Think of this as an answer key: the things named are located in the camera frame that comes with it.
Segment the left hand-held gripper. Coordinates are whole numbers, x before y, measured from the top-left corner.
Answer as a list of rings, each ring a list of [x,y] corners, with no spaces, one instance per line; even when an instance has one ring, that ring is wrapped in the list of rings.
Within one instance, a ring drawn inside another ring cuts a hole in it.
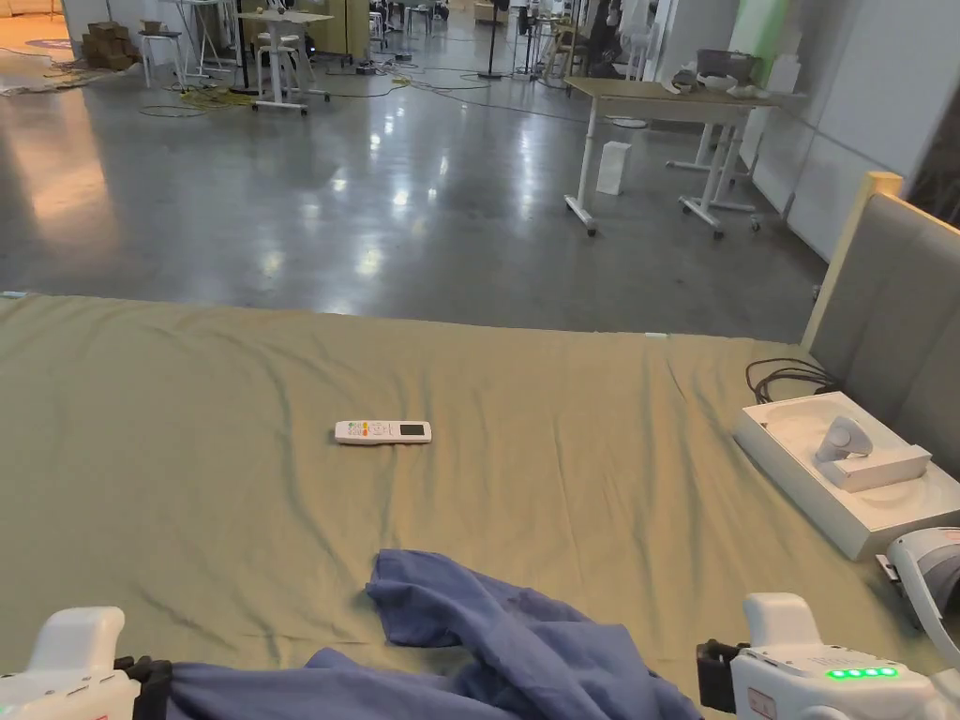
[[[164,719],[173,667],[118,657],[119,607],[71,607],[42,625],[26,670],[1,677],[4,719]]]

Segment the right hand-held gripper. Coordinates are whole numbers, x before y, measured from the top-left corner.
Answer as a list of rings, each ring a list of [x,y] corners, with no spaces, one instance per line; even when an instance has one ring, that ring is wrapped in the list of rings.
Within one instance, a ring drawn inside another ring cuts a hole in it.
[[[822,641],[806,601],[786,592],[743,601],[747,643],[696,649],[699,705],[738,719],[956,719],[950,673]]]

